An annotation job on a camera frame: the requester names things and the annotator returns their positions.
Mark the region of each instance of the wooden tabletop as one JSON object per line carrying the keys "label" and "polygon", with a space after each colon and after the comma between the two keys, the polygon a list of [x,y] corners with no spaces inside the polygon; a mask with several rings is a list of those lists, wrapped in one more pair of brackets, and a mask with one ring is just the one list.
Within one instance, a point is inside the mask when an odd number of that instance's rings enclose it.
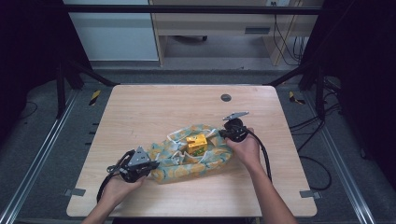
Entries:
{"label": "wooden tabletop", "polygon": [[[222,94],[232,100],[224,102]],[[222,127],[224,117],[248,111],[241,120],[253,127],[265,145],[273,183],[291,212],[312,217],[317,208],[292,141],[276,90],[269,86],[119,85],[114,88],[93,139],[76,189],[67,207],[71,217],[85,217],[96,205],[96,194],[114,165],[128,150],[149,149],[166,135],[192,124]],[[248,171],[232,157],[217,172],[200,178],[159,185],[149,175],[112,217],[260,217]]]}

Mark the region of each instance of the plastic bag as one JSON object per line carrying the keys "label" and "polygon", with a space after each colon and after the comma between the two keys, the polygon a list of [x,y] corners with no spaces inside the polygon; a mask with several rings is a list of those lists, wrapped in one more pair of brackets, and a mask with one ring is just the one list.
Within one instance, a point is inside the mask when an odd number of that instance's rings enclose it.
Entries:
{"label": "plastic bag", "polygon": [[[187,137],[203,133],[207,150],[202,156],[187,153]],[[170,133],[160,144],[153,143],[148,155],[160,165],[151,171],[153,178],[160,184],[176,182],[186,177],[199,177],[225,165],[233,151],[220,137],[219,130],[209,125],[192,125]]]}

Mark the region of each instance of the gray floor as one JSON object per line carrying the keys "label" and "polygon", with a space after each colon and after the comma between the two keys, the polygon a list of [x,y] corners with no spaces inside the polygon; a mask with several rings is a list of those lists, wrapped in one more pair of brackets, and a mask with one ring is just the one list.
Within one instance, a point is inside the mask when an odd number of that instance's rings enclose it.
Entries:
{"label": "gray floor", "polygon": [[[165,65],[160,67],[149,63],[137,63],[134,69],[122,63],[97,63],[97,71],[103,76],[121,83],[193,83],[193,84],[253,84],[268,83],[286,74],[293,66],[281,64],[273,67],[263,50],[259,37],[210,36],[206,42],[199,38],[174,37],[169,41]],[[69,198],[65,189],[72,189],[77,182],[79,171],[90,149],[97,123],[106,106],[111,88],[85,75],[86,84],[78,94],[76,103],[47,157],[40,176],[33,185],[21,211],[20,223],[62,223],[79,222],[79,217],[69,217],[65,213]],[[284,109],[289,126],[314,117],[308,104],[291,102],[289,92],[297,99],[309,100],[311,91],[300,92],[296,83],[299,78],[289,80],[277,87],[279,100]],[[92,93],[101,90],[96,105],[89,105]],[[35,154],[44,142],[55,121],[56,91],[51,81],[29,93],[28,101],[37,104],[37,110],[15,125],[8,140],[0,150],[0,209],[3,211],[22,182]],[[327,107],[336,104],[332,95],[327,98]],[[22,117],[35,110],[35,105],[27,104]],[[317,123],[298,132],[292,132],[296,147],[312,133]],[[342,154],[352,173],[364,200],[376,223],[396,223],[396,193],[389,185],[374,161],[363,160],[359,146],[348,124],[337,111],[326,118],[326,128]],[[316,200],[318,213],[314,217],[300,217],[301,223],[361,223],[350,202],[344,185],[329,156],[329,146],[321,133],[316,134],[302,149],[301,155],[322,162],[332,174],[332,185],[321,191],[322,198]],[[328,181],[326,173],[316,164],[302,160],[304,171],[311,186],[323,187]]]}

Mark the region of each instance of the wall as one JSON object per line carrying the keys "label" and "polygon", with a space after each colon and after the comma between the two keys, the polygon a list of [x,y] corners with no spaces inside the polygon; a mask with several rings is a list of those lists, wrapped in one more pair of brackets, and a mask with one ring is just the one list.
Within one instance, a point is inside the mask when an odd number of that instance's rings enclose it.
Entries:
{"label": "wall", "polygon": [[[147,0],[64,0],[65,4],[147,5]],[[70,13],[90,61],[158,61],[148,13]]]}

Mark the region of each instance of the person's right hand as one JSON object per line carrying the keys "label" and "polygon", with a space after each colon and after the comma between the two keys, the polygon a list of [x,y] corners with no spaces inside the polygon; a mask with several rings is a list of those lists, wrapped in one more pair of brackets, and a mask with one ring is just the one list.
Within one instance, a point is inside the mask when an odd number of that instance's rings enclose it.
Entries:
{"label": "person's right hand", "polygon": [[239,143],[233,142],[229,138],[226,138],[225,141],[227,146],[233,149],[233,152],[248,169],[254,166],[262,167],[260,163],[260,145],[251,134],[248,134],[247,137]]}

